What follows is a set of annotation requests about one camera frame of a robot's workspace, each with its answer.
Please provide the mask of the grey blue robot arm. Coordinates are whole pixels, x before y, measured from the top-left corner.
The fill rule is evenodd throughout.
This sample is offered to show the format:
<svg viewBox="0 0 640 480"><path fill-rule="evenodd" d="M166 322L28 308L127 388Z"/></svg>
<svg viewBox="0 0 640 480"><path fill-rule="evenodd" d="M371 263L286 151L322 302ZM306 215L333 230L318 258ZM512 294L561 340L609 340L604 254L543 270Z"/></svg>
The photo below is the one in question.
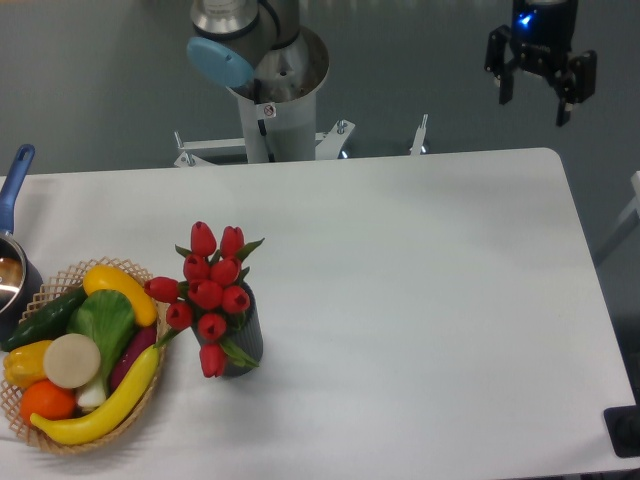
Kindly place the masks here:
<svg viewBox="0 0 640 480"><path fill-rule="evenodd" d="M324 43L300 23L297 1L195 1L191 64L209 81L254 104L282 104L312 94L325 81ZM572 50L575 1L515 1L511 22L490 32L484 69L511 101L514 73L547 81L558 99L556 123L566 124L575 104L596 90L597 54Z"/></svg>

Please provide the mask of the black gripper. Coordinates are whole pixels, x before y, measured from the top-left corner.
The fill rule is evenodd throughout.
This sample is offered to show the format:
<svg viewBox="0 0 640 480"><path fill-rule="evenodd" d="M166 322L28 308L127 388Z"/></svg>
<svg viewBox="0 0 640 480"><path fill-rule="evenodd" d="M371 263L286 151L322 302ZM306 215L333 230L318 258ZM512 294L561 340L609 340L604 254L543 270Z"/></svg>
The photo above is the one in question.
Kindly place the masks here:
<svg viewBox="0 0 640 480"><path fill-rule="evenodd" d="M561 71L556 84L559 105L556 125L564 126L575 105L584 103L596 90L597 53L588 50L579 55L571 42L577 17L577 1L514 1L511 28L500 26L489 33L484 69L499 84L499 104L513 98L514 71L544 78ZM515 59L505 60L507 46Z"/></svg>

